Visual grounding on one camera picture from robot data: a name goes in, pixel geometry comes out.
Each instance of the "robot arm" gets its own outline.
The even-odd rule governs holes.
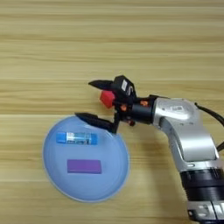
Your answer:
[[[152,124],[162,130],[169,139],[185,188],[189,218],[203,224],[223,223],[222,161],[212,137],[200,120],[199,106],[184,99],[155,95],[139,98],[134,84],[124,76],[117,76],[114,81],[96,80],[89,84],[103,90],[101,100],[108,108],[115,107],[115,120],[110,122],[87,113],[76,115],[112,133],[117,132],[120,121],[130,126],[135,122]]]

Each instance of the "blue plate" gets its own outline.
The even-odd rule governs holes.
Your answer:
[[[58,132],[95,133],[97,145],[56,143]],[[67,173],[68,159],[101,160],[101,174]],[[66,196],[83,202],[99,202],[114,196],[130,169],[127,147],[119,135],[90,126],[76,116],[58,122],[48,133],[43,162],[49,179]]]

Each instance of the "table surface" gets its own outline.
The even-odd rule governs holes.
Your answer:
[[[74,111],[110,117],[94,79],[125,74],[139,95],[224,114],[223,0],[0,0],[0,217],[4,224],[187,224],[165,135],[122,124],[131,171],[100,204],[72,201],[42,166],[47,131]],[[222,127],[203,115],[215,142]]]

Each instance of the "purple rectangle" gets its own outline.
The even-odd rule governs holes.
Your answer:
[[[66,164],[68,173],[102,173],[102,164],[100,160],[68,159]]]

